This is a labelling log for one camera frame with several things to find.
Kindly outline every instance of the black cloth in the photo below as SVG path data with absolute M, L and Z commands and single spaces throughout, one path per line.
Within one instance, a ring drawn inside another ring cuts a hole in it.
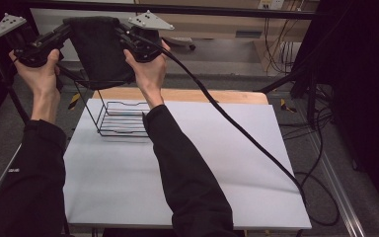
M 30 120 L 0 188 L 0 237 L 60 236 L 64 220 L 66 135 Z
M 180 237 L 236 236 L 230 204 L 167 107 L 152 109 L 143 122 L 159 162 L 175 233 Z M 65 140 L 53 124 L 43 120 L 27 124 L 22 147 L 0 190 L 0 237 L 60 236 Z
M 236 236 L 232 209 L 213 173 L 164 105 L 143 119 L 180 237 Z
M 78 83 L 102 90 L 134 81 L 134 71 L 125 62 L 124 48 L 115 32 L 117 18 L 68 18 L 63 23 L 72 30 L 70 39 L 90 79 Z

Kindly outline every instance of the wooden surface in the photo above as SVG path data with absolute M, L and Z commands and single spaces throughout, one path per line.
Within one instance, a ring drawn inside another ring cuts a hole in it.
M 103 99 L 144 100 L 138 88 L 115 87 L 100 91 Z M 239 91 L 209 91 L 219 103 L 259 104 L 267 105 L 268 101 L 263 93 Z M 165 101 L 208 102 L 200 90 L 162 89 Z M 98 92 L 94 99 L 100 98 Z

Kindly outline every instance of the wrist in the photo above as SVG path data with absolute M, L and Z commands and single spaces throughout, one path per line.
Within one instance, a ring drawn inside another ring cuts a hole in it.
M 31 119 L 45 120 L 55 123 L 57 108 L 60 103 L 60 94 L 54 93 L 35 94 Z
M 150 110 L 153 108 L 164 105 L 164 100 L 162 98 L 161 91 L 141 91 L 144 98 L 146 99 L 147 104 L 149 105 Z

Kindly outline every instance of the finger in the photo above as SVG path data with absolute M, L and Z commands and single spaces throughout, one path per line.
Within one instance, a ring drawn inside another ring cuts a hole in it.
M 57 76 L 60 75 L 60 68 L 59 68 L 57 65 L 54 66 L 54 73 L 55 73 Z
M 133 54 L 128 49 L 123 50 L 124 55 L 125 55 L 125 61 L 128 63 L 128 65 L 133 66 L 136 62 L 134 59 Z
M 162 46 L 166 49 L 166 50 L 168 50 L 168 51 L 170 51 L 171 50 L 171 48 L 162 40 Z
M 60 54 L 60 52 L 58 49 L 52 50 L 48 54 L 47 63 L 45 64 L 45 67 L 48 69 L 54 70 L 56 63 L 58 62 L 59 54 Z
M 19 69 L 19 67 L 23 65 L 19 60 L 17 60 L 18 58 L 17 58 L 17 56 L 14 54 L 14 50 L 10 51 L 10 52 L 8 53 L 8 55 L 9 55 L 9 57 L 11 58 L 11 61 L 14 62 L 14 65 L 15 65 L 15 67 L 17 67 L 17 69 Z

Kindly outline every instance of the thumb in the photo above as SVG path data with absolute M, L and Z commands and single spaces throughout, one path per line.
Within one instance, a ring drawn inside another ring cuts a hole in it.
M 51 68 L 52 70 L 54 69 L 54 66 L 58 62 L 58 57 L 59 57 L 59 50 L 54 49 L 50 52 L 50 54 L 47 57 L 47 63 L 45 64 L 46 67 Z
M 125 55 L 125 61 L 128 63 L 128 65 L 133 66 L 136 63 L 133 54 L 131 54 L 128 49 L 123 50 L 123 52 Z

